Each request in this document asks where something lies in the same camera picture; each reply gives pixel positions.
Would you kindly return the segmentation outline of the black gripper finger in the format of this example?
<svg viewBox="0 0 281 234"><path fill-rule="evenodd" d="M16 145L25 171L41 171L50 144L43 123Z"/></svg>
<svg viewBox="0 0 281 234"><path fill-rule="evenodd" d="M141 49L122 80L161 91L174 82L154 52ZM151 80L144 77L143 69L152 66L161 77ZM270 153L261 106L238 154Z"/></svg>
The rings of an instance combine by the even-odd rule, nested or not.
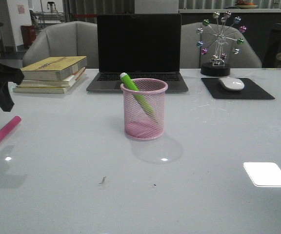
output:
<svg viewBox="0 0 281 234"><path fill-rule="evenodd" d="M14 102L10 96L8 83L2 82L0 83L0 108L4 112L10 112L14 106Z"/></svg>

